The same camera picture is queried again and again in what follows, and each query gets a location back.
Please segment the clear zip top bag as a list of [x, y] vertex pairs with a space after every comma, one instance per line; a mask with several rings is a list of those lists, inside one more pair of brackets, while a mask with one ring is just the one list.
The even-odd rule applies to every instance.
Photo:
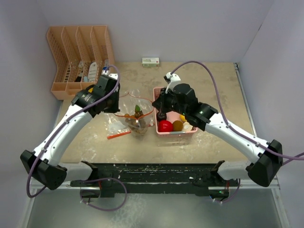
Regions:
[[120, 95], [119, 110], [115, 114], [107, 114], [108, 140], [128, 134], [142, 138], [148, 128], [154, 126], [152, 102], [143, 97], [138, 89]]

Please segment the brown longan bunch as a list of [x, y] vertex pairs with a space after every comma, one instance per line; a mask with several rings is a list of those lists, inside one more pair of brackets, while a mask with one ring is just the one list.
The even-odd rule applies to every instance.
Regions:
[[130, 129], [131, 133], [136, 137], [142, 137], [146, 134], [148, 130], [148, 124], [145, 120], [145, 115], [139, 105], [134, 108], [133, 114], [124, 115], [127, 127]]

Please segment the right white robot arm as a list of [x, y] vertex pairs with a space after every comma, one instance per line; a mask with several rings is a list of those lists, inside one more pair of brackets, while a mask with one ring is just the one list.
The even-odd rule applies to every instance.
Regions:
[[161, 88], [152, 105], [162, 113], [184, 115], [191, 126], [217, 136], [246, 156], [248, 161], [217, 163], [215, 172], [211, 174], [211, 180], [217, 186], [230, 179], [250, 178], [254, 183], [268, 187], [283, 165], [280, 142], [260, 139], [225, 121], [217, 109], [199, 102], [188, 84], [178, 84], [173, 89]]

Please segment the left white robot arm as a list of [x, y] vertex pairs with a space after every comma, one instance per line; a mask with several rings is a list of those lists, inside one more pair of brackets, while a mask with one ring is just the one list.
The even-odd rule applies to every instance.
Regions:
[[81, 180], [86, 186], [95, 185], [98, 175], [91, 165], [80, 162], [71, 168], [65, 167], [60, 160], [79, 131], [96, 115], [119, 111], [119, 90], [118, 74], [102, 74], [96, 84], [77, 92], [50, 135], [34, 150], [25, 150], [21, 154], [28, 178], [34, 178], [50, 190], [73, 180]]

